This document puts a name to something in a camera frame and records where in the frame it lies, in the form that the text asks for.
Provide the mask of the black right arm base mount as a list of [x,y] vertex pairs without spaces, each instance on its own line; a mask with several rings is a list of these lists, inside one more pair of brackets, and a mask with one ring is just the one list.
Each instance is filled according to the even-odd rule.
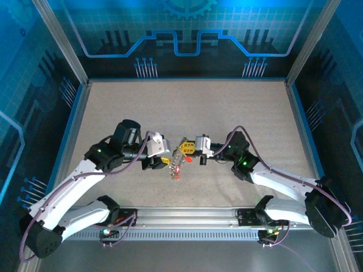
[[267,226],[272,219],[263,209],[239,208],[235,210],[239,226]]

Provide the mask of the table edge rail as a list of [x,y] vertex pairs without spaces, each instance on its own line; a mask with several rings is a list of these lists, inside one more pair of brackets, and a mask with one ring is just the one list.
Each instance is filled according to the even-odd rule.
[[290,101],[294,119],[296,121],[309,169],[312,172],[314,178],[321,179],[323,176],[325,176],[325,172],[323,170],[323,166],[313,140],[313,134],[310,130],[307,117],[305,116],[305,110],[295,85],[293,84],[290,86],[286,84],[286,92]]
[[75,104],[71,109],[53,170],[49,178],[45,192],[46,196],[67,176],[91,88],[91,82],[89,82],[86,87],[79,86],[78,88]]

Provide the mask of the left table edge rail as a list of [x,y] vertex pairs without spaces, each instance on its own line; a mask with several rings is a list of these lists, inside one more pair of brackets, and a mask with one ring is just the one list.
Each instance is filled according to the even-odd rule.
[[75,104],[71,109],[53,170],[49,178],[45,192],[46,196],[67,176],[91,88],[91,82],[89,82],[86,87],[79,86],[78,88]]

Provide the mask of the keyring bunch with keys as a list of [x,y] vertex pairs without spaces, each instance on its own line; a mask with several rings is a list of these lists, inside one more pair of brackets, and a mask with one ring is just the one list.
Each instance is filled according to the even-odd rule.
[[183,165],[186,162],[191,162],[192,161],[192,157],[190,157],[190,156],[185,157],[179,151],[179,146],[184,141],[190,141],[190,140],[188,138],[186,138],[186,137],[182,138],[179,145],[172,152],[171,163],[170,163],[170,166],[169,166],[169,174],[170,174],[171,178],[174,179],[174,180],[179,179],[179,175],[180,175],[180,172],[182,170]]

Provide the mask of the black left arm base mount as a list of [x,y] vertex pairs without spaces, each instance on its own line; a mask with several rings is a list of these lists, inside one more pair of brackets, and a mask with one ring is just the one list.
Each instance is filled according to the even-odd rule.
[[112,222],[112,224],[114,226],[126,227],[126,226],[130,225],[130,223],[132,221],[132,219],[131,219],[132,215],[134,215],[135,218],[133,219],[133,223],[131,224],[131,226],[135,226],[137,223],[137,218],[138,218],[138,210],[137,209],[126,209],[126,208],[119,209],[116,219]]

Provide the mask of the blue table edge strip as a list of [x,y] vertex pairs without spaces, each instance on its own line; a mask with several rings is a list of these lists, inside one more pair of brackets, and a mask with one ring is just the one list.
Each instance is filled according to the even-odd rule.
[[283,77],[271,78],[241,78],[241,77],[219,77],[219,78],[203,78],[203,77],[186,77],[186,78],[91,78],[90,83],[100,82],[182,82],[182,81],[240,81],[240,82],[286,82]]

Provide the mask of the right table edge rail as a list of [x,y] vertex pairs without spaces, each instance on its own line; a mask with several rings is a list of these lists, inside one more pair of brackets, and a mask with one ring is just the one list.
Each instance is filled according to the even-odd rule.
[[323,176],[325,176],[325,172],[323,170],[323,166],[313,140],[313,134],[310,130],[307,117],[305,116],[305,110],[295,85],[293,84],[290,86],[286,84],[286,92],[290,101],[294,119],[296,121],[309,169],[312,172],[314,178],[321,179]]

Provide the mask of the grey metal shelf plate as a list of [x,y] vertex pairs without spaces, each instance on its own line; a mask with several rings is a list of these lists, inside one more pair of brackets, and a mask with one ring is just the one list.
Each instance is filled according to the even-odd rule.
[[253,241],[67,241],[53,255],[8,272],[363,272],[344,240],[291,231],[281,244]]

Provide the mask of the aluminium frame post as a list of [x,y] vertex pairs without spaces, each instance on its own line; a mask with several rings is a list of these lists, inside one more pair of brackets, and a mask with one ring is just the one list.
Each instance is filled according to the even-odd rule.
[[310,54],[312,53],[313,49],[317,45],[318,41],[320,40],[324,30],[326,29],[327,25],[329,24],[333,14],[335,13],[336,9],[338,8],[341,0],[327,0],[326,4],[324,5],[322,11],[320,12],[317,20],[315,21],[309,35],[307,36],[301,51],[299,52],[292,68],[290,69],[286,80],[285,85],[287,87],[291,87],[292,84],[296,81],[298,75],[300,74],[302,68],[307,62]]
[[43,22],[47,26],[50,34],[57,43],[60,51],[67,60],[67,63],[69,64],[76,78],[83,87],[87,87],[89,82],[88,76],[48,1],[32,0],[32,2],[40,14]]

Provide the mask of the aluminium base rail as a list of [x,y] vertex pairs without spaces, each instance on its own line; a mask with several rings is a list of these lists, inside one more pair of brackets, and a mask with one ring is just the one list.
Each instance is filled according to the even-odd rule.
[[135,207],[136,228],[225,229],[239,228],[238,207]]

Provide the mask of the right aluminium frame post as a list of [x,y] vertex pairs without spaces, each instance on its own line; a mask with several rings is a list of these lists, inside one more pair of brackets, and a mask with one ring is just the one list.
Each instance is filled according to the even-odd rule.
[[335,13],[336,9],[338,8],[341,0],[327,0],[326,4],[324,5],[322,11],[320,12],[317,20],[315,21],[309,35],[307,36],[301,51],[299,52],[292,68],[290,69],[286,80],[285,85],[287,87],[291,87],[292,84],[296,81],[298,75],[300,74],[302,68],[307,62],[310,54],[312,53],[313,49],[317,45],[318,41],[320,40],[324,30],[326,29],[327,25],[329,24],[333,14]]

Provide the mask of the left aluminium frame post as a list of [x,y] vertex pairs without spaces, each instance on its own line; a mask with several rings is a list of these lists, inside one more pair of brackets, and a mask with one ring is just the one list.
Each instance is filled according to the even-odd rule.
[[47,26],[50,34],[57,43],[60,51],[67,60],[67,63],[69,64],[76,78],[83,87],[87,87],[89,82],[88,76],[48,1],[32,0],[32,2],[40,14],[43,22]]

